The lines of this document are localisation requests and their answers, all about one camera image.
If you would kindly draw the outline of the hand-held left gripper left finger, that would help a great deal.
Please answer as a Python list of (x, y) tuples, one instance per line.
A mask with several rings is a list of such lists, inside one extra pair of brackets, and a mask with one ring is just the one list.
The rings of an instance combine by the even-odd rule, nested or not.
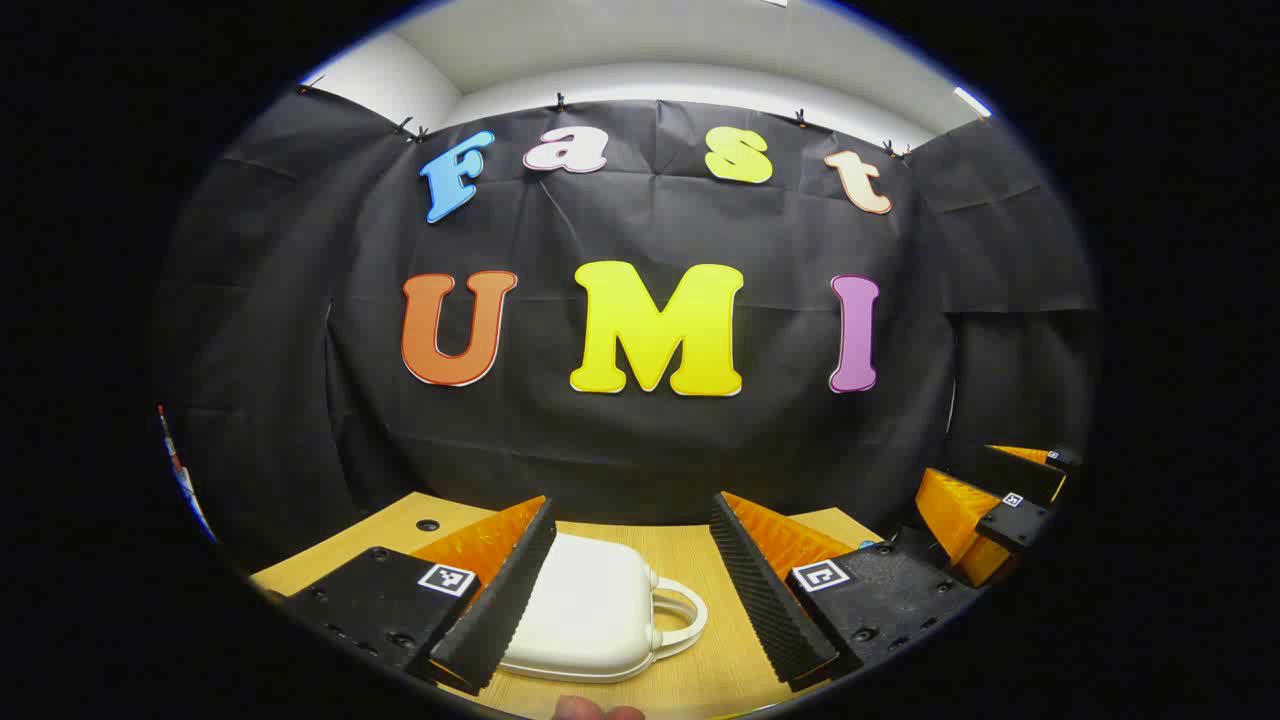
[(493, 511), (407, 495), (262, 571), (291, 620), (398, 682), (476, 697), (556, 539), (538, 496)]

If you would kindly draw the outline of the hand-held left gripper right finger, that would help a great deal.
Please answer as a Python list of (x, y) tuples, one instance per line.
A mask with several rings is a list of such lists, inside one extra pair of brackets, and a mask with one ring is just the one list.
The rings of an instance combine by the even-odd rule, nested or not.
[(792, 691), (873, 673), (983, 602), (904, 528), (854, 547), (728, 492), (710, 536), (777, 678)]

